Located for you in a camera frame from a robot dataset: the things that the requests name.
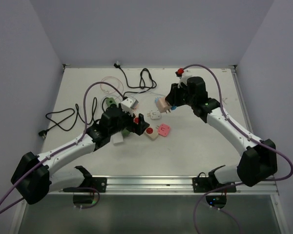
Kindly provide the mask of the beige power strip red sockets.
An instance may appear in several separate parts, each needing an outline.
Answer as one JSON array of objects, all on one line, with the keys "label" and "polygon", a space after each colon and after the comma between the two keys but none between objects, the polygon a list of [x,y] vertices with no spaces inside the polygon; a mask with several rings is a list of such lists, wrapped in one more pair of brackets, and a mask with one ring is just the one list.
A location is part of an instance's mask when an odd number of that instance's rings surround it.
[{"label": "beige power strip red sockets", "polygon": [[143,135],[147,136],[151,140],[155,140],[158,137],[158,133],[153,127],[149,124],[149,127],[145,130]]}]

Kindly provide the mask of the white socket adapter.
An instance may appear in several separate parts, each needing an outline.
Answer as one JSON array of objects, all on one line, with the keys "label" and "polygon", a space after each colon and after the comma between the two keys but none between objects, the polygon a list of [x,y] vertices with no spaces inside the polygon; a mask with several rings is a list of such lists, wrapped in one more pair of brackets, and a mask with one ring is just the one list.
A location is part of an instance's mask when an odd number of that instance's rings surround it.
[{"label": "white socket adapter", "polygon": [[151,119],[151,120],[159,120],[162,117],[162,114],[160,113],[160,111],[158,109],[155,110],[150,110],[147,113],[147,116]]}]

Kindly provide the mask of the green power strip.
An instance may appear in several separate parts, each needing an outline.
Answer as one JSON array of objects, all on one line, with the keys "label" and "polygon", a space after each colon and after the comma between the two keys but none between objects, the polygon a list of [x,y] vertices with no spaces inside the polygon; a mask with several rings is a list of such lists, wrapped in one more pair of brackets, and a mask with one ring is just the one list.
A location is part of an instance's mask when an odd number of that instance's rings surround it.
[{"label": "green power strip", "polygon": [[[116,103],[116,101],[115,101],[115,99],[114,99],[113,97],[107,97],[107,98],[104,100],[104,102],[105,102],[107,108],[108,108],[108,107],[111,107],[111,106],[113,106],[113,105],[114,105],[114,106],[117,106],[117,103]],[[121,134],[122,134],[123,137],[127,137],[127,136],[129,136],[130,132],[129,132],[128,129],[123,129],[123,130],[121,131]]]}]

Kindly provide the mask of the pink socket adapter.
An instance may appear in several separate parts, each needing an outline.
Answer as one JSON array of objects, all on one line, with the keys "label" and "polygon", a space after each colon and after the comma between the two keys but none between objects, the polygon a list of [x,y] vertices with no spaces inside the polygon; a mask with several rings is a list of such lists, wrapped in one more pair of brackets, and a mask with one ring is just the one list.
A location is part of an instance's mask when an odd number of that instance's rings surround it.
[{"label": "pink socket adapter", "polygon": [[171,127],[162,123],[162,124],[156,126],[156,130],[157,130],[158,135],[160,135],[162,137],[167,137],[170,133]]}]

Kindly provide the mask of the white USB charger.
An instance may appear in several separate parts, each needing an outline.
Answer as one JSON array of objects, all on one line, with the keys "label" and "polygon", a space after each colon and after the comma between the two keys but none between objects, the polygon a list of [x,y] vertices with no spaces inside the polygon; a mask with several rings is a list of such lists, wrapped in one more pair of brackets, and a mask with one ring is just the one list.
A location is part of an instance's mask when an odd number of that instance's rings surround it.
[{"label": "white USB charger", "polygon": [[120,134],[120,135],[114,134],[111,137],[111,140],[112,140],[113,145],[123,144],[123,142],[124,142],[124,138],[123,138],[122,134]]}]

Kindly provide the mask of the beige cube socket adapter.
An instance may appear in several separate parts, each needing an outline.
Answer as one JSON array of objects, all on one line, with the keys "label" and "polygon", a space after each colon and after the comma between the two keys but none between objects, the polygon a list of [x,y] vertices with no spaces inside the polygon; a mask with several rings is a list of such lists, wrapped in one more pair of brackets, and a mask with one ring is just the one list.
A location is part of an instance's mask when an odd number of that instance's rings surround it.
[{"label": "beige cube socket adapter", "polygon": [[160,97],[158,99],[158,102],[156,103],[157,109],[160,111],[160,113],[167,113],[171,112],[171,105],[166,101],[165,97]]}]

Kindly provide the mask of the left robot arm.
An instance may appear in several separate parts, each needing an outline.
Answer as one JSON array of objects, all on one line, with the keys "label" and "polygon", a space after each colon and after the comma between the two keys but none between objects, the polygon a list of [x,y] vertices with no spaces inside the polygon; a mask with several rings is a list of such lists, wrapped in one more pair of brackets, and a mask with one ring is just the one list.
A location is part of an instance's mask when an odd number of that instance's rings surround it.
[{"label": "left robot arm", "polygon": [[113,105],[84,133],[65,145],[39,155],[32,152],[23,155],[11,182],[30,205],[53,191],[95,192],[95,181],[85,167],[76,166],[69,172],[60,169],[104,147],[112,135],[124,129],[140,136],[149,126],[142,114],[135,116]]}]

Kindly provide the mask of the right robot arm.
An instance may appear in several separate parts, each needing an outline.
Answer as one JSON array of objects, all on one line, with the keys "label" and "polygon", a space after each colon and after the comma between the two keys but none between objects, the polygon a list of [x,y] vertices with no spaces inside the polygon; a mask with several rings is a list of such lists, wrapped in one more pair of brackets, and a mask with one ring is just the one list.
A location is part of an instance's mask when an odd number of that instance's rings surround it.
[{"label": "right robot arm", "polygon": [[190,106],[197,117],[216,129],[239,153],[241,159],[236,165],[223,165],[209,172],[208,186],[212,191],[233,182],[252,187],[277,172],[274,142],[262,140],[223,114],[220,102],[208,96],[201,77],[190,77],[186,84],[173,83],[165,101],[170,106]]}]

